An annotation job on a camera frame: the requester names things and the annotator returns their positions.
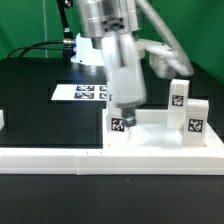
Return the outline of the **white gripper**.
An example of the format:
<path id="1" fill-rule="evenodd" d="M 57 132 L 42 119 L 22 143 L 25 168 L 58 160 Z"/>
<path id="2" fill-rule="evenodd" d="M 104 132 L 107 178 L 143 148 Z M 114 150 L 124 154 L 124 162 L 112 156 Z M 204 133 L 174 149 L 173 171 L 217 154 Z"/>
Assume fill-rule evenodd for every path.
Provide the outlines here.
<path id="1" fill-rule="evenodd" d="M 134 107 L 146 101 L 145 82 L 135 40 L 129 33 L 104 37 L 102 54 L 113 103 L 123 108 L 124 125 L 133 127 L 137 123 Z"/>

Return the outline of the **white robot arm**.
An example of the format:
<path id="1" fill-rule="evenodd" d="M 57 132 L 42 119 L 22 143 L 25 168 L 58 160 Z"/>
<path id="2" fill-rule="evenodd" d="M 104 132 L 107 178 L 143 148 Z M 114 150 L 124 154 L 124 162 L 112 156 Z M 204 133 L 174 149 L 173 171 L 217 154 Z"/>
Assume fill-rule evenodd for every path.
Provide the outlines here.
<path id="1" fill-rule="evenodd" d="M 165 22 L 147 0 L 77 0 L 80 33 L 72 61 L 106 75 L 112 104 L 124 125 L 136 124 L 136 107 L 146 102 L 141 59 L 160 78 L 189 76 L 193 68 Z"/>

